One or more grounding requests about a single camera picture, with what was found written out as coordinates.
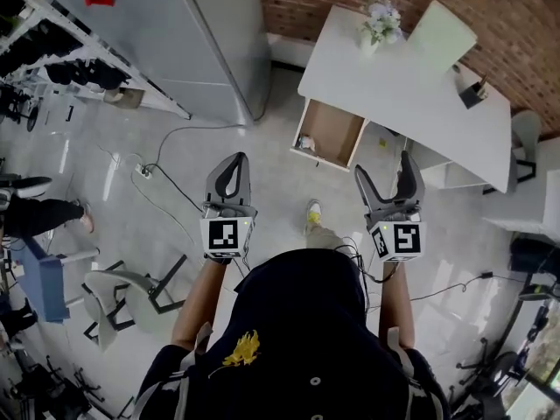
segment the floor outlet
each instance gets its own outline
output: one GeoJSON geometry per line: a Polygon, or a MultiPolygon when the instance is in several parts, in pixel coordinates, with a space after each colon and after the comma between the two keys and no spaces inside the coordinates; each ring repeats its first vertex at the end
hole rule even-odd
{"type": "Polygon", "coordinates": [[[142,165],[136,164],[136,172],[140,174],[144,179],[151,179],[151,172],[146,170],[142,165]]]}

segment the white desk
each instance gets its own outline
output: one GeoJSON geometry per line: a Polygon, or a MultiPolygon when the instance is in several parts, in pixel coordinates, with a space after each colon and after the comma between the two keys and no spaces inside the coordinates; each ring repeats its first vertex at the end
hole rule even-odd
{"type": "MultiPolygon", "coordinates": [[[[459,98],[458,75],[450,71],[434,76],[404,40],[381,45],[373,57],[364,57],[358,30],[365,20],[356,12],[332,7],[298,92],[308,100],[362,117],[361,129],[350,129],[354,148],[369,120],[435,151],[436,165],[460,165],[470,185],[488,183],[505,192],[511,149],[509,101],[486,86],[488,98],[467,110],[459,98]]],[[[467,86],[478,79],[468,69],[461,75],[467,86]]],[[[305,126],[304,118],[305,113],[296,139],[305,126]]],[[[292,149],[304,153],[295,143],[292,149]]],[[[342,164],[331,162],[348,169],[352,155],[346,154],[342,164]]]]}

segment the red brick wall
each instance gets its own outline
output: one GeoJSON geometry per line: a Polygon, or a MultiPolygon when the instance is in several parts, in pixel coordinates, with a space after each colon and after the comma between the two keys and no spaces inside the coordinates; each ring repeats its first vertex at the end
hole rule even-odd
{"type": "MultiPolygon", "coordinates": [[[[331,5],[358,10],[367,0],[262,0],[269,32],[315,41],[331,5]]],[[[392,0],[411,32],[431,0],[392,0]]],[[[463,63],[511,102],[543,119],[546,137],[560,135],[560,0],[438,0],[478,34],[463,63]]]]}

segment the shoe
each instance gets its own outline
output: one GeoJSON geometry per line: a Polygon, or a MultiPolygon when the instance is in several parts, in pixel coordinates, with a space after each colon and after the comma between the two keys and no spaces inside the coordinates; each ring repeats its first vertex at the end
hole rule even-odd
{"type": "Polygon", "coordinates": [[[92,234],[95,230],[94,217],[91,215],[91,207],[89,204],[82,204],[78,201],[78,205],[84,209],[84,214],[80,218],[81,224],[86,228],[87,232],[92,234]]]}
{"type": "Polygon", "coordinates": [[[307,222],[305,223],[305,232],[307,231],[307,224],[321,224],[321,203],[312,199],[307,204],[307,222]]]}

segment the open drawer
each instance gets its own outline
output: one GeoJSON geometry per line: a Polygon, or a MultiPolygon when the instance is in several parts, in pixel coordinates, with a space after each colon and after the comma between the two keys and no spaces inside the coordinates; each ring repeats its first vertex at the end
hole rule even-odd
{"type": "Polygon", "coordinates": [[[349,171],[361,134],[368,122],[362,117],[314,100],[305,101],[290,150],[344,171],[349,171]],[[315,151],[301,147],[302,136],[313,139],[315,151]]]}

